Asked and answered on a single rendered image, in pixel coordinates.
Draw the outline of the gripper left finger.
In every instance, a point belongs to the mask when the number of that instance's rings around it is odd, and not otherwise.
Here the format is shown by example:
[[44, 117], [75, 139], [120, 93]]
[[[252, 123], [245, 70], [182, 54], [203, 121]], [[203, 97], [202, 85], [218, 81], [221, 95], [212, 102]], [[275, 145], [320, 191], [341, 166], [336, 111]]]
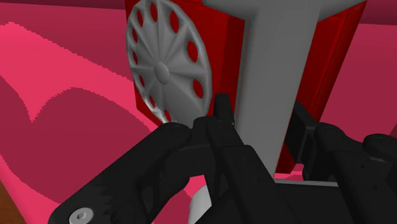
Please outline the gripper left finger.
[[48, 224], [151, 224], [191, 177], [204, 176], [211, 207], [197, 224], [298, 224], [255, 150], [233, 126], [227, 94], [193, 127], [169, 122], [61, 203]]

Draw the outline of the pink bed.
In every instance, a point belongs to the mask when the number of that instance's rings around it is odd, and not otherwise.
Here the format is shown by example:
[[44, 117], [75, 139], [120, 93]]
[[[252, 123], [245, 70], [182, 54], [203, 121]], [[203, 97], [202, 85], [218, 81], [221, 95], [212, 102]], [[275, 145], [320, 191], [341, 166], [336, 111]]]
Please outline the pink bed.
[[[322, 121], [397, 124], [397, 25], [360, 24]], [[0, 179], [26, 224], [154, 129], [138, 112], [123, 10], [0, 3]]]

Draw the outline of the red robot stand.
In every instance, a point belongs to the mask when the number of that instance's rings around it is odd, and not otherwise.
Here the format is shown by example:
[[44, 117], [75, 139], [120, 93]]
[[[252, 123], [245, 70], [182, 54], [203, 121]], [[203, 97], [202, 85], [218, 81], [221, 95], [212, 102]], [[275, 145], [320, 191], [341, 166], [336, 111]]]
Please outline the red robot stand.
[[[124, 1], [128, 19], [132, 8], [139, 0]], [[246, 41], [246, 21], [205, 6], [202, 0], [170, 1], [179, 5], [193, 21], [205, 44], [212, 76], [212, 98], [206, 115], [213, 113], [214, 96], [217, 93], [226, 93], [230, 99], [236, 127], [237, 108], [240, 103], [238, 98], [242, 85], [241, 72], [244, 68], [241, 59], [246, 51], [243, 45]], [[296, 98], [309, 103], [309, 109], [314, 112], [316, 118], [323, 112], [367, 1], [323, 19], [316, 25], [296, 94]], [[154, 124], [163, 124], [150, 114], [136, 89], [136, 84], [134, 93], [137, 109]]]

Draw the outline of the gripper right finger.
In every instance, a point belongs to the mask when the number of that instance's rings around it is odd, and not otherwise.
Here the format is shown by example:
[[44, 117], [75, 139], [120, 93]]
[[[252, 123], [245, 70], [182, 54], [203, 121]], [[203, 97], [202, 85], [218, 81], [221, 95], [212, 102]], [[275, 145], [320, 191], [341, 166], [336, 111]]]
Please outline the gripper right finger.
[[304, 180], [337, 183], [355, 224], [397, 224], [397, 138], [353, 140], [296, 101], [284, 143]]

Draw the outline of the grey T-shaped post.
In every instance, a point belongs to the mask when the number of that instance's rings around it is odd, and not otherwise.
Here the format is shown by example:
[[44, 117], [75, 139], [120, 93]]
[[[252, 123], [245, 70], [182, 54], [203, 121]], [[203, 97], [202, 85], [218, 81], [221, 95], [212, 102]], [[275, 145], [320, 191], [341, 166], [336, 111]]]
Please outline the grey T-shaped post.
[[316, 25], [365, 0], [202, 0], [246, 21], [236, 129], [274, 174]]

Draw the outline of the pale grey rounded object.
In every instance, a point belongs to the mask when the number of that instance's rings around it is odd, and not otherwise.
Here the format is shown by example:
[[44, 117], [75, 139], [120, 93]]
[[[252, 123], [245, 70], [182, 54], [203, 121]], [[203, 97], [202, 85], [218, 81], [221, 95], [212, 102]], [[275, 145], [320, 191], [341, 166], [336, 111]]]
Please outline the pale grey rounded object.
[[201, 187], [190, 202], [190, 213], [188, 217], [188, 224], [195, 224], [201, 216], [212, 206], [211, 198], [207, 185]]

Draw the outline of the grey round disc with holes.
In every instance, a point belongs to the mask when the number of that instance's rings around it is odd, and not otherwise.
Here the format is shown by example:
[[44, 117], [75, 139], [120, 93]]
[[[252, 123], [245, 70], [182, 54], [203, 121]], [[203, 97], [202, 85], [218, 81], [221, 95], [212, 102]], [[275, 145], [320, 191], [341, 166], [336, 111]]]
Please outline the grey round disc with holes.
[[212, 98], [205, 44], [188, 15], [170, 0], [139, 0], [127, 19], [127, 57], [136, 89], [161, 123], [192, 126]]

